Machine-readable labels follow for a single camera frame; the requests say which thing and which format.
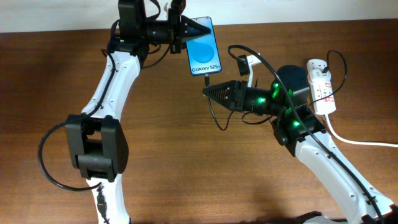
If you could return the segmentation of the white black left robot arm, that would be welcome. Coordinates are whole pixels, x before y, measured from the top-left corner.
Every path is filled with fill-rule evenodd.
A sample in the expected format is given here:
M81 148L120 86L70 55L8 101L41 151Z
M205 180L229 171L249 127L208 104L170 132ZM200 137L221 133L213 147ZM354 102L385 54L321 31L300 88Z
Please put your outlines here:
M72 166L86 179L95 200L99 223L130 223L122 176L129 148L121 115L129 90L144 68L151 45L168 45L179 54L189 40L211 30L183 15L185 1L172 1L167 18L147 16L143 0L119 1L119 19L103 50L106 68L89 103L67 118L66 134Z

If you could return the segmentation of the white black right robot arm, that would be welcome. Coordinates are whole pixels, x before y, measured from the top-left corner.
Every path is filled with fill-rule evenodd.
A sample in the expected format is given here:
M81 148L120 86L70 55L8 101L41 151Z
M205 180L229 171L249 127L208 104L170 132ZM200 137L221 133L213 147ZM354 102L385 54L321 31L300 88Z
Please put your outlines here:
M307 98L305 70L285 65L269 90L231 80L203 89L203 94L231 111L275 116L274 136L307 166L342 209L348 223L397 223L397 205L374 188L345 158Z

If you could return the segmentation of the blue Galaxy smartphone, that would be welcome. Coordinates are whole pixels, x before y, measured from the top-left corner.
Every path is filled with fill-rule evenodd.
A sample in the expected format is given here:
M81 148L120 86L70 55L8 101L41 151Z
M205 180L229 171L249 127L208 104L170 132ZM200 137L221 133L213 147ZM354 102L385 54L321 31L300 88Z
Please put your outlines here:
M208 35L204 35L187 42L190 73L194 77L211 73L219 73L222 70L222 66L212 19L211 17L198 17L193 20L207 28L210 28L211 32Z

